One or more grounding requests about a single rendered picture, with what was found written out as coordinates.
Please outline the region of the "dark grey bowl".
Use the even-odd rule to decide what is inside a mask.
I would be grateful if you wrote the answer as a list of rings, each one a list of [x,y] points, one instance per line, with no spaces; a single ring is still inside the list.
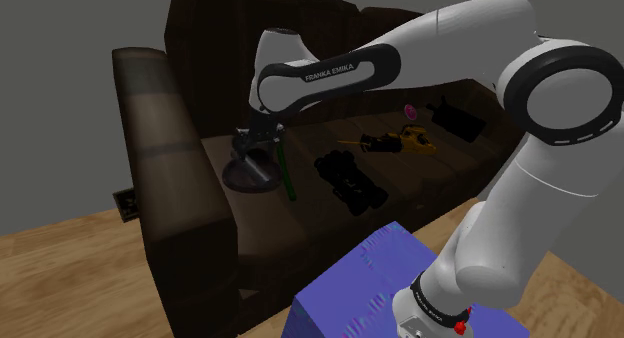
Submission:
[[[222,172],[223,183],[241,193],[265,193],[281,184],[281,168],[267,151],[254,148],[241,159],[235,151]]]

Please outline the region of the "green stick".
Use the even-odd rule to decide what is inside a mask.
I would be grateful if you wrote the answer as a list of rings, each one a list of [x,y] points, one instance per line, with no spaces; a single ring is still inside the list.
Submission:
[[[294,202],[297,200],[297,195],[296,192],[294,190],[293,184],[292,184],[292,180],[291,177],[289,175],[288,172],[288,168],[287,168],[287,164],[286,164],[286,158],[285,158],[285,153],[284,153],[284,147],[283,147],[283,143],[282,141],[279,141],[276,145],[276,153],[277,153],[277,157],[278,157],[278,163],[280,165],[281,168],[281,172],[282,172],[282,179],[283,179],[283,183],[288,195],[288,198],[291,202]]]

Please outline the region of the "dark brown sofa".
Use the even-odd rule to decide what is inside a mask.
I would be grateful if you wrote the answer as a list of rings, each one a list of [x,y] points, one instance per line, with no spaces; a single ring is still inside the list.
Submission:
[[[414,231],[476,196],[518,146],[523,133],[491,90],[463,80],[334,99],[289,120],[283,144],[294,202],[284,188],[244,194],[222,184],[233,133],[249,119],[263,30],[294,30],[325,59],[412,18],[343,0],[171,0],[164,50],[113,52],[144,248],[174,338],[236,338],[378,228],[395,221]],[[486,122],[473,143],[432,122],[426,105],[442,96]],[[358,167],[389,198],[353,216],[314,162],[354,149],[339,140],[401,129],[406,104],[437,153],[357,152]]]

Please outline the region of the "black toy vehicle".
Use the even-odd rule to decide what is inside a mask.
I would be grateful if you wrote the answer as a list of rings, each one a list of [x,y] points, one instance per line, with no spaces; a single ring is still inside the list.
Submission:
[[[389,197],[358,168],[350,151],[333,150],[317,158],[314,167],[353,216],[359,216],[369,208],[380,208]]]

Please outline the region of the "small dark framed picture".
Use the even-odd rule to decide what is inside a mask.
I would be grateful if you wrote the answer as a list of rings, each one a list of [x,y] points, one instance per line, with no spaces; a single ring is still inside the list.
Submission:
[[[123,222],[129,222],[139,218],[139,209],[133,188],[114,192],[112,196]]]

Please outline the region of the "yellow and black toy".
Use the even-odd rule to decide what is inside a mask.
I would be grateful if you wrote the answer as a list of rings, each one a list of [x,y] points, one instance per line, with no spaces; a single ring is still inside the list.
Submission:
[[[388,132],[378,137],[363,134],[359,141],[339,140],[339,143],[357,145],[363,152],[405,152],[421,155],[437,153],[437,148],[429,140],[426,129],[416,124],[404,125],[399,133]]]

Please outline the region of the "blue robot stand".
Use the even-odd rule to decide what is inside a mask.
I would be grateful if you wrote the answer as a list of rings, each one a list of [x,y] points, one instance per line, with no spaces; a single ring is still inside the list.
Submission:
[[[295,297],[281,338],[438,338],[395,294],[436,261],[399,223],[373,232]]]

